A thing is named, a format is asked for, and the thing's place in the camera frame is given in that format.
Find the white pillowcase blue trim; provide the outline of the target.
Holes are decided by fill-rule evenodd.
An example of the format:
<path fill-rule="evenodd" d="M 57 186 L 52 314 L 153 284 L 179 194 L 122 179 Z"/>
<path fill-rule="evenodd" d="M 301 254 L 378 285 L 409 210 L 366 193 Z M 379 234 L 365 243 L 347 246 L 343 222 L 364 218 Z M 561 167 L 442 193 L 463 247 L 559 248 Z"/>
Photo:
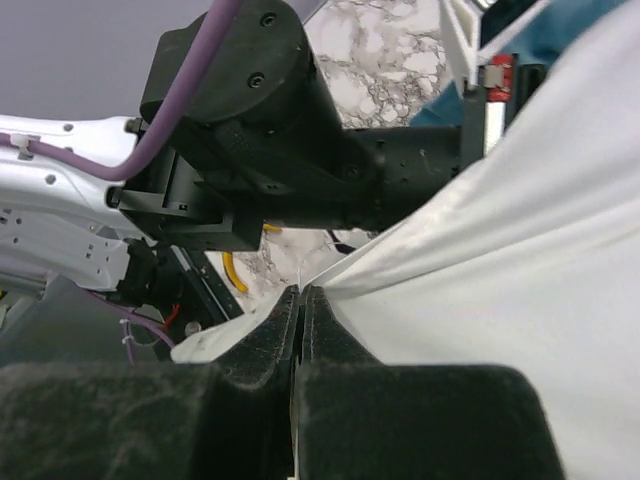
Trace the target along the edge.
<path fill-rule="evenodd" d="M 639 5 L 556 1 L 559 59 L 502 140 L 314 279 L 386 364 L 498 363 L 571 479 L 639 475 Z"/>

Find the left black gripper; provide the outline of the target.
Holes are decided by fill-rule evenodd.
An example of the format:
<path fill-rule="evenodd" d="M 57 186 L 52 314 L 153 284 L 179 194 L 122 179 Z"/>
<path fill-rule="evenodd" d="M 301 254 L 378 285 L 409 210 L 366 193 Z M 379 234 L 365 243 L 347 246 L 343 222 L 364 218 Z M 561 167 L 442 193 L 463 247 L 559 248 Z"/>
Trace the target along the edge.
<path fill-rule="evenodd" d="M 254 250 L 265 225 L 383 231 L 482 153 L 481 129 L 347 129 L 303 25 L 246 1 L 168 143 L 107 203 L 153 239 Z"/>

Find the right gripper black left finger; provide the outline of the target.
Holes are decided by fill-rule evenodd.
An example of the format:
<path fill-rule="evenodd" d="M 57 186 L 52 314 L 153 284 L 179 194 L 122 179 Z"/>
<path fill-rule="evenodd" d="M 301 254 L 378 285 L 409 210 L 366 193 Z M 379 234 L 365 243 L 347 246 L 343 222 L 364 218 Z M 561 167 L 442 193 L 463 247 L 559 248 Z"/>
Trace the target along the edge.
<path fill-rule="evenodd" d="M 1 371 L 5 479 L 284 479 L 299 293 L 204 364 L 17 364 Z"/>

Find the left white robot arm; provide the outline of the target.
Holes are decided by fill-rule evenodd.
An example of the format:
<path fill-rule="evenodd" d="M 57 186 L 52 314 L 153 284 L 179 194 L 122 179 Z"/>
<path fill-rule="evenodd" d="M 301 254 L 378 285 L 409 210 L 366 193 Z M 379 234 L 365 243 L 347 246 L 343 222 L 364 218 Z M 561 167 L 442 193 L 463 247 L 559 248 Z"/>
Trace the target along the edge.
<path fill-rule="evenodd" d="M 137 117 L 1 120 L 1 252 L 120 305 L 178 301 L 168 250 L 267 225 L 381 232 L 484 152 L 466 121 L 345 128 L 294 10 L 216 1 L 158 43 Z"/>

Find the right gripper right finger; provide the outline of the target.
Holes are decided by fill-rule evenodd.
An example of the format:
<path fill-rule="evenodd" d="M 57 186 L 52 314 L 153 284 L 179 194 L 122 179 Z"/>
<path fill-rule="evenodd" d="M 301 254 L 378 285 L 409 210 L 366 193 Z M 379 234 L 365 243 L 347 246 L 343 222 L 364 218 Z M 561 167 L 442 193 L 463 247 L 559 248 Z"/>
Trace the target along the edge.
<path fill-rule="evenodd" d="M 387 366 L 305 289 L 296 373 L 302 479 L 560 479 L 539 397 L 498 365 Z"/>

